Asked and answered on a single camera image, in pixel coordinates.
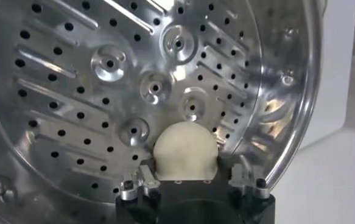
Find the bolt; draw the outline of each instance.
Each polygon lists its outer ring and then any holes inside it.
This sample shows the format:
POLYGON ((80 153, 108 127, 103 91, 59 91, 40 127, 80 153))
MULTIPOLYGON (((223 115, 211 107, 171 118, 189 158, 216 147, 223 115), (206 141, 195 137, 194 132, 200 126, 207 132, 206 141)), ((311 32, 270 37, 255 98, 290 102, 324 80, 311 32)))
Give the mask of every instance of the bolt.
POLYGON ((0 178, 0 201, 4 203, 12 203, 16 200, 16 190, 13 188, 9 180, 0 178))
POLYGON ((0 181, 0 195, 4 195, 7 190, 5 189, 5 186, 3 183, 0 181))
POLYGON ((256 180, 256 187, 261 189, 267 188, 267 182, 265 181, 265 179, 258 178, 256 180))
POLYGON ((124 182, 124 189, 130 190, 134 188, 134 182, 132 180, 127 180, 124 182))
POLYGON ((288 28, 286 29, 286 36, 287 37, 293 37, 297 33, 297 30, 293 28, 288 28))

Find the metal screw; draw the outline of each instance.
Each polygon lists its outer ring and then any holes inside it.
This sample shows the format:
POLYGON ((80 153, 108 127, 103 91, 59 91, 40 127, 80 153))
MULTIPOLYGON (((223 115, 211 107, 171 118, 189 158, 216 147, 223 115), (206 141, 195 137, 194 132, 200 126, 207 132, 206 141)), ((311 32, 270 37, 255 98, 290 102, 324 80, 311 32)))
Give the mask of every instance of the metal screw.
POLYGON ((256 187, 260 189, 267 188, 267 182, 265 181, 265 179, 258 178, 256 180, 256 187))
POLYGON ((16 200, 16 190, 9 180, 0 178, 0 201, 3 203, 13 203, 16 200))
POLYGON ((134 182, 132 180, 127 180, 124 182, 124 189, 130 190, 134 188, 134 182))

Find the dough ball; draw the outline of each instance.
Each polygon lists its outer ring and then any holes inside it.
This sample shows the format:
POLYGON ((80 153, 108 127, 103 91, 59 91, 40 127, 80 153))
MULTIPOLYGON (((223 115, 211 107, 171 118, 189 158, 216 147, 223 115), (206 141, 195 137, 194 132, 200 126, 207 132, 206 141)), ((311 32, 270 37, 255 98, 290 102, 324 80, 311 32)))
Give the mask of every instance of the dough ball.
POLYGON ((180 122, 165 129, 153 153, 159 180, 212 180, 217 172, 216 139, 193 122, 180 122))

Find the stainless steel drum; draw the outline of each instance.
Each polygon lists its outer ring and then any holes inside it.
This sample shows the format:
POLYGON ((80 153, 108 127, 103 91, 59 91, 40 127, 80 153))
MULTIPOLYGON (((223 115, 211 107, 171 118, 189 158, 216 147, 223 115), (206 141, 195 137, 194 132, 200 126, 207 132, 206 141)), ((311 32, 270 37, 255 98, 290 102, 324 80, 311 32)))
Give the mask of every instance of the stainless steel drum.
POLYGON ((313 0, 0 0, 0 220, 106 223, 180 121, 269 186, 320 73, 313 0))

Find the circular dimple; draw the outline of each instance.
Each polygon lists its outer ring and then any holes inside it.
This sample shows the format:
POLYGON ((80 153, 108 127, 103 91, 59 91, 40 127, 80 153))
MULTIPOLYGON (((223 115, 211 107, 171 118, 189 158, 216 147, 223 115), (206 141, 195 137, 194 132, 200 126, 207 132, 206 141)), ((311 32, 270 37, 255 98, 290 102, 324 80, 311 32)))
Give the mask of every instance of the circular dimple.
POLYGON ((115 46, 105 45, 93 54, 91 67, 95 75, 105 82, 121 79, 127 69, 125 54, 115 46))
POLYGON ((144 119, 133 118, 119 127, 119 138, 127 146, 141 146, 149 136, 149 125, 144 119))
POLYGON ((168 57, 181 65, 194 56, 197 43, 187 28, 176 25, 167 28, 162 34, 161 48, 168 57))
POLYGON ((184 101, 183 108, 187 121, 197 121, 204 115, 205 103, 202 99, 190 97, 184 101))
POLYGON ((165 102, 172 92, 172 80, 170 75, 145 73, 139 89, 141 97, 153 105, 165 102))
POLYGON ((281 81, 285 86, 292 86, 296 83, 294 78, 294 71, 287 70, 286 72, 282 72, 281 81))
POLYGON ((206 93, 198 87, 186 88, 181 100, 181 112, 186 121, 200 120, 205 114, 206 93))

